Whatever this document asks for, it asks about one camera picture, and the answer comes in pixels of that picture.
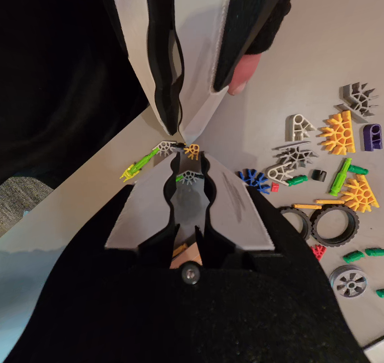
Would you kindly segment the dark grey connector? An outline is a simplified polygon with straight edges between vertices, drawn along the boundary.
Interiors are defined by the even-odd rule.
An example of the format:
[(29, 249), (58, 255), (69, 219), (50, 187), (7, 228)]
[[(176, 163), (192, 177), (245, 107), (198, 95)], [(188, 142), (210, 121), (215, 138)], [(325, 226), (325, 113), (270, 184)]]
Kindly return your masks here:
[(369, 123), (369, 117), (374, 116), (372, 112), (377, 105), (372, 104), (372, 100), (378, 96), (372, 95), (375, 88), (368, 89), (367, 83), (352, 83), (340, 87), (339, 97), (343, 103), (335, 105), (340, 111), (350, 111), (352, 118), (359, 124)]
[(312, 158), (319, 158), (319, 155), (313, 150), (304, 149), (302, 146), (311, 144), (310, 141), (295, 141), (288, 145), (273, 148), (280, 151), (276, 156), (279, 164), (288, 164), (289, 169), (297, 169), (298, 167), (306, 167), (307, 164), (313, 164)]

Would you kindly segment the blue connector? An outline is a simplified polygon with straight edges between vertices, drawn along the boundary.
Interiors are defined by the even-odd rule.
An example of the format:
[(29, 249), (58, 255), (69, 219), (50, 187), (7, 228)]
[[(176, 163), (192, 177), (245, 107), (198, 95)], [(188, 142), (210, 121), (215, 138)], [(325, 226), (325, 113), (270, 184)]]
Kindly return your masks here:
[(264, 173), (258, 172), (256, 169), (243, 169), (238, 171), (237, 175), (248, 186), (256, 188), (261, 193), (270, 194), (271, 186), (267, 184), (269, 178)]

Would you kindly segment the yellow half connector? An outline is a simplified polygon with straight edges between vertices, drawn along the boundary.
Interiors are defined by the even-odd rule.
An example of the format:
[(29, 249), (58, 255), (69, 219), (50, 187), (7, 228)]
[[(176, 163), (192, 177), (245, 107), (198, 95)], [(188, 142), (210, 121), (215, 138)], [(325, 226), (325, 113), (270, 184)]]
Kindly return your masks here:
[(327, 120), (328, 127), (322, 127), (320, 137), (324, 149), (333, 155), (347, 155), (355, 153), (353, 126), (350, 111), (342, 111)]
[(344, 186), (348, 190), (342, 192), (341, 200), (353, 211), (361, 213), (371, 212), (372, 207), (380, 207), (365, 175), (356, 174), (356, 178), (349, 178)]

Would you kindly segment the red half connector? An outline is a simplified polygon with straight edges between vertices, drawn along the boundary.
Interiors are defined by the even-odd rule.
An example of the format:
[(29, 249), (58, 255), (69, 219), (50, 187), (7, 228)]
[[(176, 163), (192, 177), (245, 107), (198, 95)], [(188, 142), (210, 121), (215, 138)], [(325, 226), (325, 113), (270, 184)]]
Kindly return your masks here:
[(310, 246), (312, 252), (314, 253), (315, 258), (320, 261), (322, 257), (324, 256), (325, 252), (327, 251), (327, 247), (324, 245), (312, 245)]

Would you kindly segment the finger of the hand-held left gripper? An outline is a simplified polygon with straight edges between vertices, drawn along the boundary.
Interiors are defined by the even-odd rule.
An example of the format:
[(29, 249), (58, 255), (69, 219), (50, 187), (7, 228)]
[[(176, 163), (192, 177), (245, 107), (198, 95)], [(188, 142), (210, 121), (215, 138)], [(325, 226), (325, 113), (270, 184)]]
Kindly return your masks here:
[(172, 0), (114, 0), (129, 62), (167, 135), (178, 130)]
[(192, 144), (204, 131), (228, 87), (214, 90), (230, 0), (174, 0), (175, 32), (184, 64), (179, 131)]

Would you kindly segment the lime green rod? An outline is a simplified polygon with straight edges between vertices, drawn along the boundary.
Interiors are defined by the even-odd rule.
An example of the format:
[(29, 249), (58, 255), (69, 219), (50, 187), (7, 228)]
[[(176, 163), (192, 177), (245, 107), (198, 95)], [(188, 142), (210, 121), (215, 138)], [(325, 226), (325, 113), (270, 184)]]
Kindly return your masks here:
[(336, 175), (334, 182), (329, 190), (329, 195), (332, 195), (334, 197), (338, 196), (339, 192), (341, 191), (344, 185), (345, 179), (347, 178), (347, 172), (351, 163), (352, 163), (352, 158), (346, 158), (344, 160), (344, 163), (341, 169), (339, 170), (338, 174)]

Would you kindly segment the purple clip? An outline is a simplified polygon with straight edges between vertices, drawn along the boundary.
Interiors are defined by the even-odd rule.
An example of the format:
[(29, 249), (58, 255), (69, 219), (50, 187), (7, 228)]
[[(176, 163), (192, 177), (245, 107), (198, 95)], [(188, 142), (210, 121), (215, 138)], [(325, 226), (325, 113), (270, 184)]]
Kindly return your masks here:
[(367, 124), (363, 128), (364, 151), (383, 149), (383, 136), (380, 124)]

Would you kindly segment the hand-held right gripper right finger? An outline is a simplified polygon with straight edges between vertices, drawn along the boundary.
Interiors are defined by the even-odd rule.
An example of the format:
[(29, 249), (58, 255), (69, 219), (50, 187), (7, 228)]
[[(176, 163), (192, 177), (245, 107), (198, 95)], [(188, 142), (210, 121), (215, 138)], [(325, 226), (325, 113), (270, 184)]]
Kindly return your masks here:
[(241, 178), (207, 153), (201, 155), (204, 193), (209, 204), (205, 227), (243, 251), (274, 251), (275, 246)]

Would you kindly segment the grey wheel hub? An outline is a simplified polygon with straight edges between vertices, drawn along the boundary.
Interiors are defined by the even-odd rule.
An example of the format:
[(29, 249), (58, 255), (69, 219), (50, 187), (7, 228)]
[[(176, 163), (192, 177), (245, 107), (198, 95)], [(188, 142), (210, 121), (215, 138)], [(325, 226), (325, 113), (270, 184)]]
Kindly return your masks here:
[(343, 298), (356, 298), (368, 287), (365, 273), (354, 265), (342, 265), (336, 268), (330, 274), (329, 282), (334, 293)]

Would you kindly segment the person's left hand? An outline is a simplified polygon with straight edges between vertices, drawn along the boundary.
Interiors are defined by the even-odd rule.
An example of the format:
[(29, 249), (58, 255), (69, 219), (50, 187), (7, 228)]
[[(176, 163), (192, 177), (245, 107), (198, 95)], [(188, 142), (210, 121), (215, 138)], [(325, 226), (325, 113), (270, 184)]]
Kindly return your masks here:
[(228, 94), (235, 96), (244, 90), (257, 69), (262, 53), (270, 49), (284, 18), (290, 10), (291, 0), (278, 0), (258, 35), (237, 64), (228, 86)]

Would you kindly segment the black tyre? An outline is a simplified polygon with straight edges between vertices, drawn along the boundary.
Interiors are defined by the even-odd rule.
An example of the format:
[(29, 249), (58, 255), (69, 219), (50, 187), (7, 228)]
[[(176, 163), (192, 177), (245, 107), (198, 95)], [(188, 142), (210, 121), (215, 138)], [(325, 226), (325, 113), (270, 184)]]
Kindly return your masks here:
[[(348, 225), (346, 229), (334, 238), (323, 238), (317, 230), (320, 219), (325, 214), (332, 211), (344, 212), (348, 217)], [(339, 247), (349, 243), (357, 234), (359, 229), (359, 218), (357, 214), (344, 204), (324, 204), (320, 209), (316, 209), (310, 216), (311, 234), (319, 243), (326, 247)]]
[(288, 207), (288, 206), (278, 207), (278, 210), (282, 215), (286, 213), (292, 213), (297, 215), (302, 222), (300, 236), (303, 238), (304, 241), (307, 241), (310, 238), (311, 232), (312, 232), (312, 223), (306, 213), (304, 213), (302, 210), (298, 208)]

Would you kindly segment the light grey fan connector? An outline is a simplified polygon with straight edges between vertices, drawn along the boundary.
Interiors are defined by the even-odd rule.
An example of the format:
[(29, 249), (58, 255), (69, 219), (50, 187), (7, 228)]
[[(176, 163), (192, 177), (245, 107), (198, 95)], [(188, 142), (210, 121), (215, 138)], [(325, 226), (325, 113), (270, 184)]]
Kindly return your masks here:
[(291, 142), (304, 141), (310, 132), (316, 131), (315, 126), (302, 114), (295, 114), (286, 119), (285, 140)]
[(292, 162), (287, 162), (269, 167), (266, 170), (267, 178), (273, 180), (274, 182), (290, 186), (288, 180), (293, 178), (290, 174), (294, 171), (291, 168), (291, 164)]

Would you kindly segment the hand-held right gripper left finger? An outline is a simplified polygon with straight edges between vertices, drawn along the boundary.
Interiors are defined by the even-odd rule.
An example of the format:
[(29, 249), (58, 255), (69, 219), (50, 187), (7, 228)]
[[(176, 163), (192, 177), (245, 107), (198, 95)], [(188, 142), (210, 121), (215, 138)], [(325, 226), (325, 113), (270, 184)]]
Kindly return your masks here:
[(157, 236), (175, 236), (174, 207), (180, 153), (168, 156), (138, 179), (105, 243), (106, 249), (137, 250)]

